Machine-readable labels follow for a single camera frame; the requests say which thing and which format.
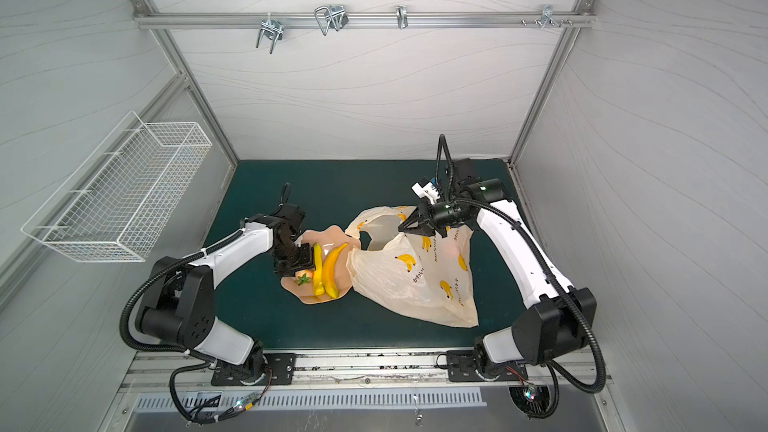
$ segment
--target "white wire basket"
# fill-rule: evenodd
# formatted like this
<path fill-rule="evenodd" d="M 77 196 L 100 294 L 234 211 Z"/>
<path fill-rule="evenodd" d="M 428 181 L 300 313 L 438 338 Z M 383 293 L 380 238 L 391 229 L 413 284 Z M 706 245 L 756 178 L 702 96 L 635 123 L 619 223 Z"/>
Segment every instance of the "white wire basket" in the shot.
<path fill-rule="evenodd" d="M 22 232 L 77 262 L 143 262 L 210 146 L 196 122 L 131 112 Z"/>

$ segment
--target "banana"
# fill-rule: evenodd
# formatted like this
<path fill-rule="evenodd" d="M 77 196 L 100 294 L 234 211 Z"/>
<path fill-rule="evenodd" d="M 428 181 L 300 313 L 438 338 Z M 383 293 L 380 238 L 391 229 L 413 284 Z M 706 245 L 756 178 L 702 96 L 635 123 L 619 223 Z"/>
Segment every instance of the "banana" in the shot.
<path fill-rule="evenodd" d="M 446 297 L 453 300 L 453 292 L 451 292 L 451 286 L 446 281 L 440 281 L 440 288 L 446 291 Z"/>
<path fill-rule="evenodd" d="M 410 254 L 402 254 L 395 257 L 398 260 L 402 260 L 406 265 L 408 265 L 408 272 L 411 271 L 414 265 L 416 265 L 416 259 L 413 258 L 413 255 Z"/>
<path fill-rule="evenodd" d="M 326 293 L 333 298 L 339 298 L 339 289 L 336 288 L 336 282 L 333 280 L 333 271 L 336 268 L 336 260 L 338 260 L 339 254 L 347 245 L 349 244 L 343 243 L 334 248 L 326 257 L 326 263 L 322 265 L 322 286 L 325 288 Z"/>
<path fill-rule="evenodd" d="M 322 248 L 320 244 L 315 244 L 315 273 L 312 274 L 312 292 L 315 293 L 315 297 L 326 292 L 322 286 Z"/>

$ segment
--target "green mat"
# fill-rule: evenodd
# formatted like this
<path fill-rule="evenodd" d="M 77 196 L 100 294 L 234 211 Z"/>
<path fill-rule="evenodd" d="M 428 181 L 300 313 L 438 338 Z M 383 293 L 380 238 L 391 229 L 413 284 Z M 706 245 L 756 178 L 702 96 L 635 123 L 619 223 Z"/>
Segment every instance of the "green mat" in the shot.
<path fill-rule="evenodd" d="M 480 177 L 500 178 L 514 195 L 502 160 L 474 164 Z M 366 208 L 417 204 L 411 186 L 434 170 L 429 160 L 242 161 L 206 244 L 232 233 L 243 217 L 272 212 L 285 182 L 293 185 L 290 202 L 306 212 L 304 229 L 321 231 L 333 225 L 346 228 Z M 511 325 L 524 306 L 488 236 L 475 232 L 470 246 L 478 327 L 452 328 L 403 317 L 354 289 L 337 301 L 302 304 L 280 286 L 268 254 L 255 257 L 219 285 L 216 313 L 272 349 L 472 346 L 475 337 Z"/>

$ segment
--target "plastic bag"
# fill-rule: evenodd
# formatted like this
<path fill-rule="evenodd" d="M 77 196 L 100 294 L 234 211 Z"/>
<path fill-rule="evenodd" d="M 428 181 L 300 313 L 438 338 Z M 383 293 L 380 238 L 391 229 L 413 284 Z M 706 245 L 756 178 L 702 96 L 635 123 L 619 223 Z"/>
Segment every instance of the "plastic bag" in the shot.
<path fill-rule="evenodd" d="M 376 207 L 360 213 L 345 234 L 368 232 L 367 250 L 355 248 L 346 266 L 355 291 L 393 312 L 449 327 L 475 327 L 467 226 L 442 238 L 404 234 L 397 228 L 413 206 Z"/>

